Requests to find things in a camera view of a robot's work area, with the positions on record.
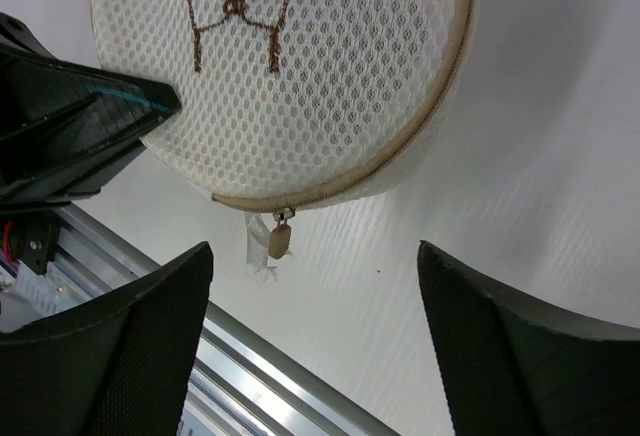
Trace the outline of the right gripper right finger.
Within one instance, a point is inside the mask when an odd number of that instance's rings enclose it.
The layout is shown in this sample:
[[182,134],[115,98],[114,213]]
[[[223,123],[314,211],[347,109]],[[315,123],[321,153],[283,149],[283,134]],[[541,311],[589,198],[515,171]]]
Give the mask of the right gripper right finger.
[[638,329],[552,305],[427,241],[417,269],[456,434],[638,434]]

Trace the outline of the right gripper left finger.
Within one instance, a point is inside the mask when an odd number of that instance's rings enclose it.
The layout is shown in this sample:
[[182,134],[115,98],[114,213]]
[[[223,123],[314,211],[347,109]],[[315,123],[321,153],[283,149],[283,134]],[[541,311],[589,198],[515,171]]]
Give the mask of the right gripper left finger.
[[131,283],[2,334],[2,434],[176,434],[213,269],[202,242]]

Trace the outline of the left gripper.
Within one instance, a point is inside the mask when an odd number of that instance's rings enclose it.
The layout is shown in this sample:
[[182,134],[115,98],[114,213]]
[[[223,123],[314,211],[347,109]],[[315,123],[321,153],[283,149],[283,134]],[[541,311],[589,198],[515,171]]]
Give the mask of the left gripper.
[[[1,16],[1,203],[88,199],[182,108],[168,84],[65,62],[20,20]],[[52,211],[1,215],[1,255],[44,276],[57,252]]]

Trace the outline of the beige mesh laundry bag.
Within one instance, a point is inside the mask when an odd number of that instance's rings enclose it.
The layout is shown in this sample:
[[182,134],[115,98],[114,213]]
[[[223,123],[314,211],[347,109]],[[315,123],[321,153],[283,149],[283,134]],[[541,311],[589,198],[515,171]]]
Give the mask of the beige mesh laundry bag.
[[143,139],[212,200],[278,213],[396,186],[449,112],[478,0],[90,0],[108,70],[173,86]]

